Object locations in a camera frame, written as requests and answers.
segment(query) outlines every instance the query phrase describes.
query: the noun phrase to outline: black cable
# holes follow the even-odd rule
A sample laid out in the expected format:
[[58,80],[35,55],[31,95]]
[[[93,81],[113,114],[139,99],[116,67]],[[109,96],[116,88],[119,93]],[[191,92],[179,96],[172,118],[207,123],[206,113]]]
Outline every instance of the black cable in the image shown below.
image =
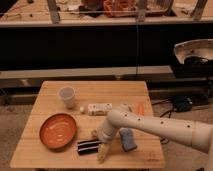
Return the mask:
[[209,89],[207,90],[207,96],[208,98],[213,97],[213,81],[207,78]]
[[135,80],[138,78],[138,67],[139,67],[139,55],[140,55],[140,32],[139,32],[139,25],[138,22],[136,23],[136,59],[135,59]]
[[168,139],[166,139],[166,138],[162,138],[161,140],[160,140],[160,143],[162,144],[162,145],[166,145],[166,144],[168,144],[170,141],[168,140]]
[[152,105],[157,105],[157,104],[165,103],[165,102],[168,102],[168,101],[170,101],[170,98],[159,101],[159,102],[152,103]]
[[10,97],[8,93],[3,88],[0,88],[0,92],[4,96],[5,104],[8,105],[10,103]]
[[169,118],[171,117],[172,112],[174,112],[174,108],[167,110],[166,112],[162,113],[159,117],[162,118],[165,115],[169,114]]
[[[170,109],[170,110],[167,110],[166,112],[164,112],[163,114],[160,115],[160,118],[164,117],[165,115],[169,114],[168,115],[168,118],[171,118],[171,115],[172,115],[172,112],[174,112],[174,108]],[[166,145],[170,142],[170,140],[166,139],[166,138],[162,138],[160,140],[160,143],[162,145]]]

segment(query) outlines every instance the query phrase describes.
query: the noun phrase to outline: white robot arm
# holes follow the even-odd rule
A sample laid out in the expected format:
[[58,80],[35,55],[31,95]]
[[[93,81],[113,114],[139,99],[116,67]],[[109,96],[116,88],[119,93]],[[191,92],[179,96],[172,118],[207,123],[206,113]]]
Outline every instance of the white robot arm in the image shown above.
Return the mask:
[[213,125],[195,121],[140,116],[129,112],[127,105],[121,105],[108,112],[97,129],[101,142],[110,143],[122,127],[138,129],[171,141],[209,153],[205,171],[213,171]]

